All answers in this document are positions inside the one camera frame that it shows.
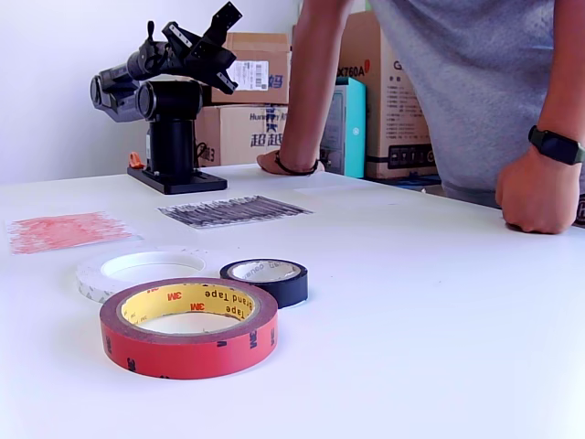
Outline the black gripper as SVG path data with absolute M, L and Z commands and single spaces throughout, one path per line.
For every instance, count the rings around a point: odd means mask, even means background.
M 224 4 L 212 17 L 203 36 L 211 43 L 199 41 L 200 36 L 181 28 L 175 21 L 167 23 L 162 33 L 168 44 L 175 54 L 187 54 L 181 60 L 177 75 L 206 85 L 236 85 L 230 78 L 228 69 L 237 57 L 221 46 L 225 43 L 229 30 L 241 18 L 242 13 L 230 1 Z

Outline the person's right hand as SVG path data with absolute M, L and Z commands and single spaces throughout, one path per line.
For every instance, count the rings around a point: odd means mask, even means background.
M 315 160 L 314 164 L 309 167 L 302 167 L 296 164 L 287 165 L 281 158 L 281 153 L 279 151 L 272 151 L 268 154 L 259 155 L 257 157 L 257 164 L 263 171 L 281 176 L 303 177 L 324 170 L 324 166 L 319 160 Z

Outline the person's left hand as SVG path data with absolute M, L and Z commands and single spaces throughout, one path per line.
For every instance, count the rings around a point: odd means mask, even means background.
M 531 146 L 499 174 L 495 200 L 507 224 L 559 234 L 577 218 L 581 165 L 566 165 Z

